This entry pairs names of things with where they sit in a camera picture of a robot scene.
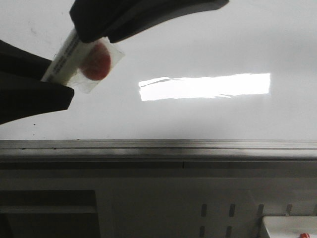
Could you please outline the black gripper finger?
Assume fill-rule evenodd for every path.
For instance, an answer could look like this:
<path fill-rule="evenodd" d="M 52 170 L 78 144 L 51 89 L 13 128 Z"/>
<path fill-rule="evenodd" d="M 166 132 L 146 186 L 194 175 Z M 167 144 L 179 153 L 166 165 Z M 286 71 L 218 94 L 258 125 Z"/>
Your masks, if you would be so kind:
<path fill-rule="evenodd" d="M 228 0 L 76 0 L 69 14 L 82 42 L 106 37 L 117 43 L 168 20 L 218 10 L 228 3 Z"/>
<path fill-rule="evenodd" d="M 51 60 L 0 42 L 0 123 L 67 110 L 74 90 L 42 82 Z"/>

